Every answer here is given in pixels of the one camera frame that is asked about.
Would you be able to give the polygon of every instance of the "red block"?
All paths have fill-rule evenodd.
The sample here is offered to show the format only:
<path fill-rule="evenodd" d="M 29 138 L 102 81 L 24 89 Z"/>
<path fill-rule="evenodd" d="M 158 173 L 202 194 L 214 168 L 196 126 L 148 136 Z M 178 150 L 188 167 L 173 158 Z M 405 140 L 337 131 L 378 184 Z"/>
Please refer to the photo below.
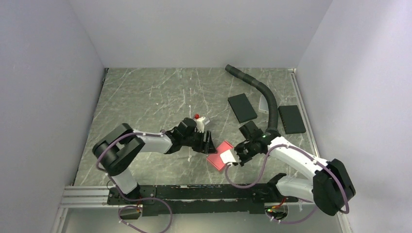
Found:
<path fill-rule="evenodd" d="M 220 158 L 220 154 L 232 149 L 233 146 L 228 143 L 227 141 L 223 141 L 217 148 L 217 152 L 215 154 L 210 154 L 207 157 L 207 160 L 218 170 L 222 171 L 225 164 L 222 162 L 222 159 Z"/>

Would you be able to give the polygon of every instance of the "white wall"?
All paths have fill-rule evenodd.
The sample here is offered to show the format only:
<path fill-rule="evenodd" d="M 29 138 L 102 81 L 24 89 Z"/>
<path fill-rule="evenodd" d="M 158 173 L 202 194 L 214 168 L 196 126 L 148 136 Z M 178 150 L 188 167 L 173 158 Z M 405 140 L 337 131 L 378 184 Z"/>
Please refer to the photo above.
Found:
<path fill-rule="evenodd" d="M 0 72 L 0 229 L 47 233 L 76 174 L 103 66 L 66 0 L 3 0 Z"/>
<path fill-rule="evenodd" d="M 334 0 L 297 68 L 321 155 L 341 159 L 354 232 L 412 232 L 412 1 Z"/>
<path fill-rule="evenodd" d="M 296 67 L 332 0 L 70 0 L 106 67 Z"/>

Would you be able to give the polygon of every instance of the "flexible black tube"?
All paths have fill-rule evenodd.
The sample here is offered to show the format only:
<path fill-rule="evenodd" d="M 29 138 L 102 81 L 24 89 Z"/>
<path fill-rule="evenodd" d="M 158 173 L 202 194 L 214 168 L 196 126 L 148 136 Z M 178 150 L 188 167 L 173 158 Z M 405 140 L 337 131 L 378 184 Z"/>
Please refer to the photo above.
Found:
<path fill-rule="evenodd" d="M 268 121 L 268 128 L 276 129 L 277 130 L 277 121 L 278 121 L 278 112 L 277 112 L 277 103 L 273 92 L 262 82 L 258 81 L 254 77 L 243 73 L 242 71 L 238 70 L 237 68 L 227 65 L 225 70 L 229 72 L 231 75 L 235 76 L 236 78 L 244 81 L 245 83 L 255 87 L 258 91 L 262 93 L 268 103 L 268 111 L 269 111 L 269 121 Z"/>

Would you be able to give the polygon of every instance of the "black rectangular pad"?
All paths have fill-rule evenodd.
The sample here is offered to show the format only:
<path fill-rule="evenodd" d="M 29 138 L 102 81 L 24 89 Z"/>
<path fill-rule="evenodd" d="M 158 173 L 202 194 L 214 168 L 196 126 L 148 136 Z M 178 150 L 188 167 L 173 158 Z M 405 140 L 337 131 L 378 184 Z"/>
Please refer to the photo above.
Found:
<path fill-rule="evenodd" d="M 258 117 L 244 93 L 229 97 L 227 101 L 229 101 L 230 107 L 232 107 L 239 123 L 244 123 Z"/>
<path fill-rule="evenodd" d="M 297 105 L 279 106 L 278 110 L 286 134 L 306 132 Z"/>

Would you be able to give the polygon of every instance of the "white small object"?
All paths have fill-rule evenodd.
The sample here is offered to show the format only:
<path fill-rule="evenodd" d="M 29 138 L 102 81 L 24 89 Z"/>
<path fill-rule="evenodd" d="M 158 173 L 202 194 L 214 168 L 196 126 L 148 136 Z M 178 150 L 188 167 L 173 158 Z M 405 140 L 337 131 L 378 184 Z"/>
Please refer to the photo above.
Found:
<path fill-rule="evenodd" d="M 234 148 L 221 153 L 220 158 L 224 164 L 240 163 L 239 157 L 236 155 Z"/>
<path fill-rule="evenodd" d="M 258 111 L 266 114 L 269 113 L 268 102 L 266 101 L 266 98 L 263 95 L 260 96 Z"/>
<path fill-rule="evenodd" d="M 199 132 L 203 133 L 205 131 L 205 125 L 207 125 L 210 122 L 210 119 L 208 117 L 199 117 L 196 119 L 196 128 L 199 130 Z"/>
<path fill-rule="evenodd" d="M 298 203 L 299 203 L 299 212 L 302 212 L 302 210 L 303 210 L 303 208 L 302 208 L 302 200 L 299 199 L 299 200 L 298 200 Z"/>

